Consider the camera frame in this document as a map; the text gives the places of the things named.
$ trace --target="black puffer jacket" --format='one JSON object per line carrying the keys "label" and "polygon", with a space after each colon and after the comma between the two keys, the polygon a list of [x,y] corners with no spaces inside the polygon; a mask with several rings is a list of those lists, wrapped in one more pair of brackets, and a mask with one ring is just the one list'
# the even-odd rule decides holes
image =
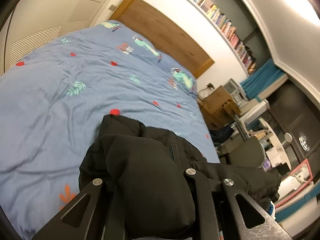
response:
{"label": "black puffer jacket", "polygon": [[264,209],[281,178],[258,169],[207,163],[197,148],[173,132],[146,127],[123,116],[106,115],[98,139],[80,166],[79,188],[95,178],[115,181],[124,197],[126,223],[133,238],[185,237],[195,221],[195,206],[181,169],[170,156],[177,145],[190,167],[208,178],[234,180]]}

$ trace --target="blue bedding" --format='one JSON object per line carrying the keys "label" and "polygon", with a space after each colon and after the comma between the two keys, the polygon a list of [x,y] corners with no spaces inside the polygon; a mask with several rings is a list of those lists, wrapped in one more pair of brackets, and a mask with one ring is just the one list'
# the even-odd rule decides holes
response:
{"label": "blue bedding", "polygon": [[116,21],[33,50],[0,77],[0,91],[0,204],[23,239],[79,192],[105,114],[169,129],[219,162],[194,77]]}

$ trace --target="curtain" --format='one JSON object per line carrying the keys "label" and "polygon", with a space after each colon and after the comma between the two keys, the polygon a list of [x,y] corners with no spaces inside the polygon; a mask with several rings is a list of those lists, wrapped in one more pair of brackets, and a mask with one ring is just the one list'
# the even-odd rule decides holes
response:
{"label": "curtain", "polygon": [[241,82],[241,86],[249,99],[255,98],[261,101],[258,94],[270,86],[274,81],[280,78],[284,72],[278,68],[272,59],[269,59],[261,68],[259,68],[252,76]]}

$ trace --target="louvered panel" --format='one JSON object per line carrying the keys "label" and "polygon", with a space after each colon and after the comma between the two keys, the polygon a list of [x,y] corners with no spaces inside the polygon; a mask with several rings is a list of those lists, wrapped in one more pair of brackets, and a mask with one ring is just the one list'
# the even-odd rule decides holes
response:
{"label": "louvered panel", "polygon": [[29,35],[10,46],[9,66],[15,64],[18,59],[59,36],[62,25],[49,28]]}
{"label": "louvered panel", "polygon": [[65,29],[62,31],[61,35],[65,35],[70,32],[78,31],[83,29],[87,25],[88,21],[79,21],[67,23]]}

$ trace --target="wooden headboard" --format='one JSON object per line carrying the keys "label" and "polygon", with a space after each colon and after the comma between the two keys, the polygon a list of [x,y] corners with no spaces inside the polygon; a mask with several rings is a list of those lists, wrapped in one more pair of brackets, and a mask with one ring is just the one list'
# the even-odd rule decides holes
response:
{"label": "wooden headboard", "polygon": [[214,61],[178,25],[143,0],[123,0],[110,20],[117,20],[153,43],[186,67],[195,78]]}

